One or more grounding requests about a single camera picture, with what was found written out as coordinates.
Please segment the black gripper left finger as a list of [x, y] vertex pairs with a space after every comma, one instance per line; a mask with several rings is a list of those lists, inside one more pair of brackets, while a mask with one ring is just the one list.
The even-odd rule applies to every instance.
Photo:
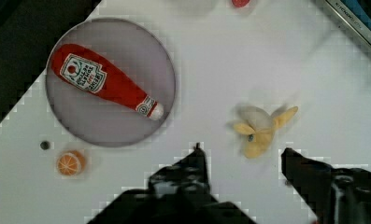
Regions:
[[207, 157], [199, 145], [151, 175], [146, 189], [129, 189], [88, 224], [255, 224], [235, 204], [210, 192]]

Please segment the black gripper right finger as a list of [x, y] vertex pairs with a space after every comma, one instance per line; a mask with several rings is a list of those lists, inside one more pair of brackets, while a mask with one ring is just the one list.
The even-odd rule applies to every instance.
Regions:
[[281, 154], [281, 172], [319, 224], [371, 224], [371, 172], [335, 168], [289, 147]]

